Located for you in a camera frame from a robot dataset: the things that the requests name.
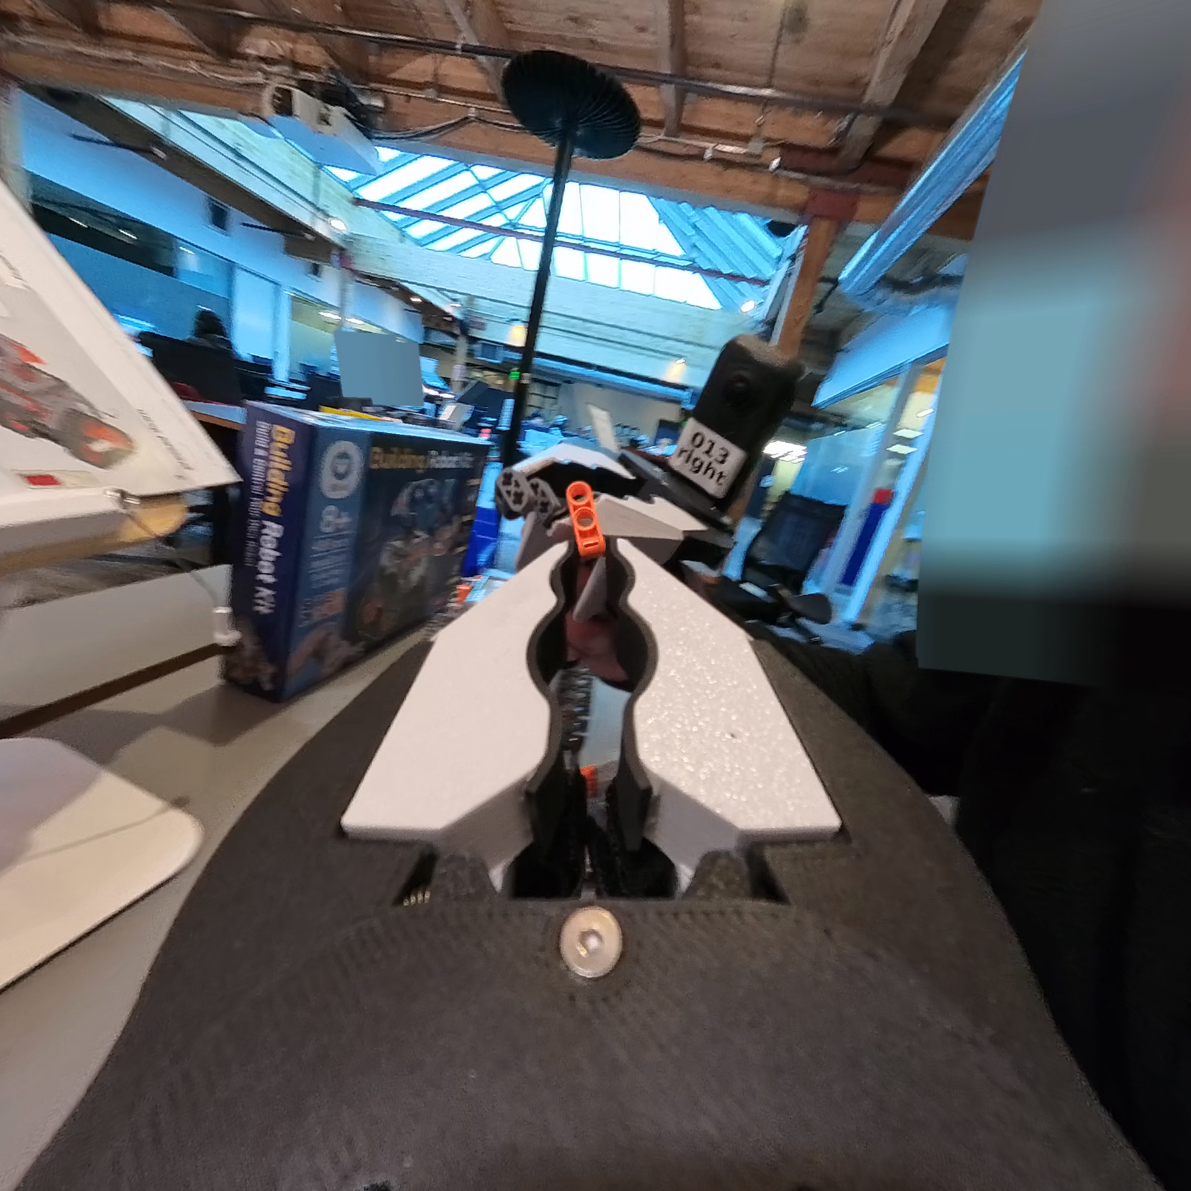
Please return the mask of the black vertical pole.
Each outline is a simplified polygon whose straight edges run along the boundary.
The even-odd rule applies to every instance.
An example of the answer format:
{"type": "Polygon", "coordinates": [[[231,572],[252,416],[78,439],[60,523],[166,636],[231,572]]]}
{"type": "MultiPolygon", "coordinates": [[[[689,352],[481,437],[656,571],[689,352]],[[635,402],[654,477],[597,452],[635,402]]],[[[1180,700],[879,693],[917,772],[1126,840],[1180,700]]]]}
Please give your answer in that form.
{"type": "Polygon", "coordinates": [[[513,382],[510,423],[501,442],[501,462],[512,466],[522,456],[519,436],[573,158],[618,158],[635,147],[642,124],[625,84],[573,53],[552,49],[516,53],[502,72],[501,84],[518,121],[556,151],[526,340],[513,382]]]}

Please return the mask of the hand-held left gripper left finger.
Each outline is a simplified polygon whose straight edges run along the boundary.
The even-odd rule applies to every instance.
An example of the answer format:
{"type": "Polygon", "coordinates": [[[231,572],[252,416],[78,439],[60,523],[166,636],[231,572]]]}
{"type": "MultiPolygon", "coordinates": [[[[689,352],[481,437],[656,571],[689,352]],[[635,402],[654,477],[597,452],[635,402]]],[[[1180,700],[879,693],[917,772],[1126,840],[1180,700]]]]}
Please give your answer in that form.
{"type": "Polygon", "coordinates": [[[546,832],[532,809],[561,745],[549,687],[566,653],[571,542],[442,627],[340,817],[353,840],[476,859],[495,890],[546,832]]]}

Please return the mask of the white stand base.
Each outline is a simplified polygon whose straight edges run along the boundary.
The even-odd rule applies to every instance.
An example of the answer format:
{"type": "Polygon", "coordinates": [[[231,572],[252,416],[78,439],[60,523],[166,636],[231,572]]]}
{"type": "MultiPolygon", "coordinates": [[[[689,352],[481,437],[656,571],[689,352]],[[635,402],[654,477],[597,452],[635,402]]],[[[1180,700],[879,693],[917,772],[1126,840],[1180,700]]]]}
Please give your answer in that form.
{"type": "MultiPolygon", "coordinates": [[[[153,503],[113,487],[3,494],[3,575],[98,552],[133,527],[164,532],[153,503]]],[[[204,827],[54,738],[1,745],[1,988],[172,880],[204,827]]]]}

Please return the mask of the person's right hand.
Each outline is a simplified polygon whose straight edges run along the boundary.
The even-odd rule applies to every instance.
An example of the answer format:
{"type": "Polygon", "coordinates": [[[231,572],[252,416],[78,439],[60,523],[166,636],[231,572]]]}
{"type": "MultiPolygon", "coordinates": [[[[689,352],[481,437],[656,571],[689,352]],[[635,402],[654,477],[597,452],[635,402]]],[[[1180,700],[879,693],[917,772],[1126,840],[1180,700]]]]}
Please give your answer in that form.
{"type": "Polygon", "coordinates": [[[564,619],[566,666],[579,666],[593,677],[618,688],[631,686],[631,677],[618,660],[617,630],[615,618],[608,615],[596,615],[590,619],[567,615],[564,619]]]}

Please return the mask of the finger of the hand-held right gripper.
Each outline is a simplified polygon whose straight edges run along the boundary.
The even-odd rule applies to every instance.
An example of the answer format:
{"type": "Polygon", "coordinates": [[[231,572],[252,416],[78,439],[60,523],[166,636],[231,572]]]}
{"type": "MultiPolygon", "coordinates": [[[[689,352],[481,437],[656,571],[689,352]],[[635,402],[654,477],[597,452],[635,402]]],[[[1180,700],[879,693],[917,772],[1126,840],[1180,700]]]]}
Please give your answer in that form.
{"type": "Polygon", "coordinates": [[[639,476],[627,467],[617,453],[594,449],[577,442],[554,442],[544,450],[532,453],[512,469],[525,476],[543,474],[552,469],[563,470],[574,479],[593,486],[634,486],[639,476]]]}
{"type": "Polygon", "coordinates": [[[706,620],[712,610],[668,569],[678,561],[686,532],[699,528],[691,514],[654,497],[594,496],[605,554],[583,561],[576,552],[566,510],[543,521],[530,514],[516,557],[516,620],[706,620]]]}

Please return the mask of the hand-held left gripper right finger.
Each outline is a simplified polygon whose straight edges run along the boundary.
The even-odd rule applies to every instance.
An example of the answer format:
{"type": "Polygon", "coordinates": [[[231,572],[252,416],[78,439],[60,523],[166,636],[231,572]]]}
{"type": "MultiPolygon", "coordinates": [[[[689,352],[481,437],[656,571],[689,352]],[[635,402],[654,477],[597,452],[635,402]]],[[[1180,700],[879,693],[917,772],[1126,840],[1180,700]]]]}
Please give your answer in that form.
{"type": "Polygon", "coordinates": [[[630,683],[611,792],[627,849],[648,844],[683,891],[708,856],[835,839],[841,813],[753,636],[630,540],[605,564],[630,683]]]}

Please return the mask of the wooden support column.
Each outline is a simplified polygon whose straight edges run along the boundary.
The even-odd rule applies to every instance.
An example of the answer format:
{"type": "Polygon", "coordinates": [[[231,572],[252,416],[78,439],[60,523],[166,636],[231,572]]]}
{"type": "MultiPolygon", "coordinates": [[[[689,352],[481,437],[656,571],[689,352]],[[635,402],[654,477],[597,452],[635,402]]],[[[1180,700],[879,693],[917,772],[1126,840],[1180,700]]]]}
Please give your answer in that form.
{"type": "Polygon", "coordinates": [[[793,255],[773,297],[769,333],[770,344],[787,361],[800,355],[815,294],[839,229],[839,218],[814,213],[794,233],[793,255]]]}

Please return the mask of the blue toy kit box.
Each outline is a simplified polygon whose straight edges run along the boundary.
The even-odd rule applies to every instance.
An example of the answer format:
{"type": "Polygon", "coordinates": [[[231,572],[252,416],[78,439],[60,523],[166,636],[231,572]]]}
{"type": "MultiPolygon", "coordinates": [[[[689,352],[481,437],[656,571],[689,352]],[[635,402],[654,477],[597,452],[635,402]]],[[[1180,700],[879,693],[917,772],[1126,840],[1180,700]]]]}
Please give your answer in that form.
{"type": "Polygon", "coordinates": [[[224,678],[284,703],[437,616],[488,454],[444,428],[248,402],[224,678]]]}

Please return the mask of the instruction booklet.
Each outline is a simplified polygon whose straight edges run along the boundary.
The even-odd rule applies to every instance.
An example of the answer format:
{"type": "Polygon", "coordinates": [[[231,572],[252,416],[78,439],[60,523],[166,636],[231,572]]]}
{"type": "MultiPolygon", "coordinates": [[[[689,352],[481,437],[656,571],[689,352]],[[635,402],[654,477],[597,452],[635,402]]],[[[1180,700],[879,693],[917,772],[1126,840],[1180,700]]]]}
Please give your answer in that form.
{"type": "Polygon", "coordinates": [[[3,554],[81,540],[129,500],[240,481],[9,186],[1,194],[3,554]]]}

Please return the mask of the black mesh office chair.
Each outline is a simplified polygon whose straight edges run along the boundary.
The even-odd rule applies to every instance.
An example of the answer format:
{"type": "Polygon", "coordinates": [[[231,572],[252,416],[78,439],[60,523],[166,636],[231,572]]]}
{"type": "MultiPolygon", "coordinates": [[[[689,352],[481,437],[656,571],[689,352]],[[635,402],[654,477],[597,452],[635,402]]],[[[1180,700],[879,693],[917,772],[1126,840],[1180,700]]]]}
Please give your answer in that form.
{"type": "Polygon", "coordinates": [[[729,619],[761,635],[790,635],[810,643],[829,623],[832,603],[805,581],[834,541],[845,506],[786,493],[753,535],[737,578],[685,559],[681,576],[729,619]]]}

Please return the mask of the orange toy connector block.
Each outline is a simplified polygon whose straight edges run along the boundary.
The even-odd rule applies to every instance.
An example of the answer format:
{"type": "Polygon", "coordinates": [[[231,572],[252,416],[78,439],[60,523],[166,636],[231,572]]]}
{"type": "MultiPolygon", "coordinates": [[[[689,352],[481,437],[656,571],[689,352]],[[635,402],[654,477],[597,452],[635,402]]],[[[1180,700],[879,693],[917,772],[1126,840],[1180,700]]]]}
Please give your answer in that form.
{"type": "Polygon", "coordinates": [[[574,480],[567,484],[566,501],[579,558],[583,561],[596,561],[604,557],[605,538],[591,484],[586,480],[574,480]]]}

